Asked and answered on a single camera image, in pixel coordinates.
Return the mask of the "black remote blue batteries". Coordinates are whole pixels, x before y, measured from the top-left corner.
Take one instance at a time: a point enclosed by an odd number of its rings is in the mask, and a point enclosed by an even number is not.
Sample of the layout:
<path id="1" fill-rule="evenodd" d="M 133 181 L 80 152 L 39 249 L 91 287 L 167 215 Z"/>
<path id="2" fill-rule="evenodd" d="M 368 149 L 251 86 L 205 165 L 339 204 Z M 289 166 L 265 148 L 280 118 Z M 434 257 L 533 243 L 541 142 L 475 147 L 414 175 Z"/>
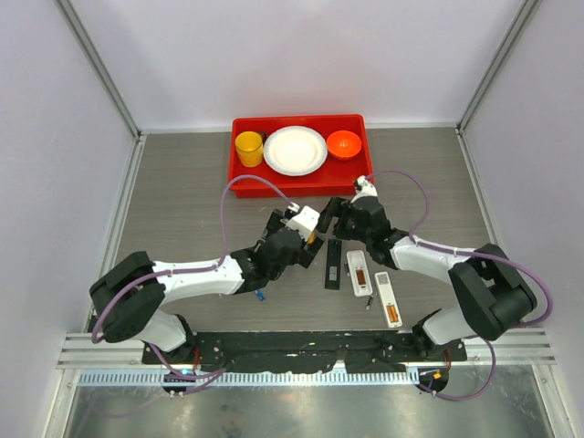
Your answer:
<path id="1" fill-rule="evenodd" d="M 325 289 L 340 290 L 342 242 L 329 239 L 326 257 Z"/>

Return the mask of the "white remote control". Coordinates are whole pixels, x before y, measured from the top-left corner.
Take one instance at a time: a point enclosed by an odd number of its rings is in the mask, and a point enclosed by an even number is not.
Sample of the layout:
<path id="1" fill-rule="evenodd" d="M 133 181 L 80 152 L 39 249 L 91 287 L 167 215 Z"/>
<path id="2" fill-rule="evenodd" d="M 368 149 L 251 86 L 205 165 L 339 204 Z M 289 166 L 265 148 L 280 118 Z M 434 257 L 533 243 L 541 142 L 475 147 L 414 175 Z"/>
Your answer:
<path id="1" fill-rule="evenodd" d="M 370 297 L 373 290 L 370 282 L 369 269 L 364 253 L 361 250 L 348 251 L 346 254 L 349 277 L 355 297 Z"/>

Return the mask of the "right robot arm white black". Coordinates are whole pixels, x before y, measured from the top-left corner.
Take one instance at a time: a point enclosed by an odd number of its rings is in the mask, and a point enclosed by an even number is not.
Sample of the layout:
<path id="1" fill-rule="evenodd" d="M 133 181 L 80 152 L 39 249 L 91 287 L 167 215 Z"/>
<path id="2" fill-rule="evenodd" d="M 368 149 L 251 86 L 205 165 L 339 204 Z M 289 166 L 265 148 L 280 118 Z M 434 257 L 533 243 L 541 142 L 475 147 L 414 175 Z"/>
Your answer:
<path id="1" fill-rule="evenodd" d="M 375 196 L 356 201 L 333 197 L 320 213 L 317 229 L 364 244 L 370 258 L 394 270 L 411 271 L 450 285 L 457 304 L 441 308 L 412 328 L 412 349 L 433 360 L 453 340 L 477 336 L 493 341 L 517 326 L 537 305 L 534 292 L 503 250 L 493 244 L 478 249 L 449 249 L 419 239 L 391 225 Z"/>

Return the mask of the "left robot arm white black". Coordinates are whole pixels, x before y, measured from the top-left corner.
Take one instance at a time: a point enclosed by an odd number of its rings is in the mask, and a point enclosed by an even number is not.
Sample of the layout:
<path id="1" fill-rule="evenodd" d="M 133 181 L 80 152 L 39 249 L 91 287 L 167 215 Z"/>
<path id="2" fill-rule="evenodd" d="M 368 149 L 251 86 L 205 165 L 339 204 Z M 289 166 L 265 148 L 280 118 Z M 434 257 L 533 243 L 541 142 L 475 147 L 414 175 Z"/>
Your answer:
<path id="1" fill-rule="evenodd" d="M 323 244 L 318 219 L 309 206 L 274 210 L 253 246 L 217 260 L 166 263 L 151 260 L 144 251 L 128 255 L 89 290 L 98 315 L 93 342 L 136 339 L 170 363 L 187 362 L 196 337 L 184 317 L 168 314 L 162 306 L 205 295 L 256 292 L 289 266 L 309 267 Z"/>

